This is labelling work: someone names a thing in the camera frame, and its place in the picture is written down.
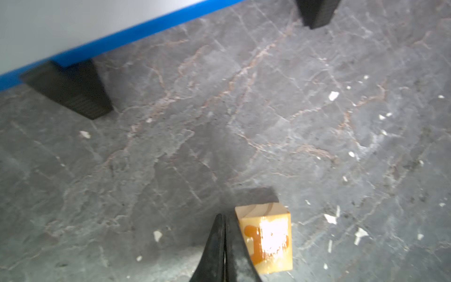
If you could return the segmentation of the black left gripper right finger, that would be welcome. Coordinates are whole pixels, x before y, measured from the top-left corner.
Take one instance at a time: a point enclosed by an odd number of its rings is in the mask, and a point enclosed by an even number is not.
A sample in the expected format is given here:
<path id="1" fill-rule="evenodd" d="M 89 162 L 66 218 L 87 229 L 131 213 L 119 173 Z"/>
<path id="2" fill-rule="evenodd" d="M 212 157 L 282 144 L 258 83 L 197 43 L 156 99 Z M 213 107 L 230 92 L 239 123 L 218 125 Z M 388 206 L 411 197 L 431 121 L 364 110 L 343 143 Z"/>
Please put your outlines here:
<path id="1" fill-rule="evenodd" d="M 251 261 L 235 214 L 227 216 L 225 221 L 225 281 L 262 282 Z"/>

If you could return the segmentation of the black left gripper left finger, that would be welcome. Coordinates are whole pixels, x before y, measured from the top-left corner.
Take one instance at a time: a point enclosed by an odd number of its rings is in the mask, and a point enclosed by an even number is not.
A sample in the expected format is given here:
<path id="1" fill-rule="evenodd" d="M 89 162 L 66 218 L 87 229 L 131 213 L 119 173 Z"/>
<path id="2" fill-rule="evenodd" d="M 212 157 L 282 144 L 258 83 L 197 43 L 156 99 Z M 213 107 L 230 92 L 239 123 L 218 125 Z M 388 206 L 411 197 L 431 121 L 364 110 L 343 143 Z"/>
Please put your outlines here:
<path id="1" fill-rule="evenodd" d="M 225 274 L 226 218 L 215 217 L 200 262 L 189 282 L 222 282 Z"/>

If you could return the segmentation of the wooden block orange E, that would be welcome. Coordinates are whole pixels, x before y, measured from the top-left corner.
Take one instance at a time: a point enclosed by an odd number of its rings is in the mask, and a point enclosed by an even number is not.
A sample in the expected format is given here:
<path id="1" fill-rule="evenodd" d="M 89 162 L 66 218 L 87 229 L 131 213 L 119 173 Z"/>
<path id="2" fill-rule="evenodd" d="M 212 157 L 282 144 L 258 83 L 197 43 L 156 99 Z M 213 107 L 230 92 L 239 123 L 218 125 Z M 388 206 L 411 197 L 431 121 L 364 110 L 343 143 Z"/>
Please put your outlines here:
<path id="1" fill-rule="evenodd" d="M 237 206 L 235 213 L 259 274 L 293 269 L 291 213 L 281 203 Z"/>

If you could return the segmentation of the whiteboard with blue frame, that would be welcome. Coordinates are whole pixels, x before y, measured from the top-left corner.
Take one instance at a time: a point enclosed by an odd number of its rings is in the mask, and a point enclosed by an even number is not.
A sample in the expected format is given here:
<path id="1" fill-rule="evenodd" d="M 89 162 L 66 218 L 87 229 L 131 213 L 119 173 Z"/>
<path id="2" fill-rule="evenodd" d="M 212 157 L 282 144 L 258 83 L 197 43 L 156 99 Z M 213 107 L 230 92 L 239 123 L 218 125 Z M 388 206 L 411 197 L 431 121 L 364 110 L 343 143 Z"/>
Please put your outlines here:
<path id="1" fill-rule="evenodd" d="M 180 28 L 185 38 L 220 41 L 278 29 L 279 1 L 2 1 L 1 120 L 20 113 L 14 88 L 29 85 L 94 120 L 113 106 L 93 58 Z"/>

